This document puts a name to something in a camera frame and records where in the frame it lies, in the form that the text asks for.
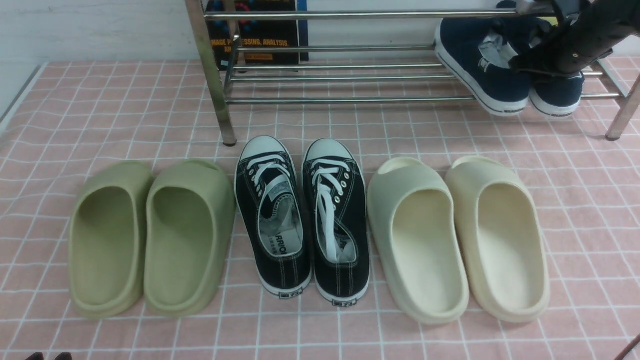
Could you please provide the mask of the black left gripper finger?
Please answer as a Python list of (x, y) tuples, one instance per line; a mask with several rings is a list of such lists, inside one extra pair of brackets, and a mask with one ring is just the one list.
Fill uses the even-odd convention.
[(60, 353), (55, 360), (73, 360), (73, 355), (70, 352)]
[(26, 360), (44, 360), (44, 354), (41, 352), (35, 352), (27, 357)]

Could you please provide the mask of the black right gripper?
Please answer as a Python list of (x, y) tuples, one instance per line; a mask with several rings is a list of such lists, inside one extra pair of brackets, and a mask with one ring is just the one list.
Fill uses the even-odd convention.
[(569, 78), (639, 34), (638, 0), (552, 0), (557, 25), (509, 62), (515, 73)]

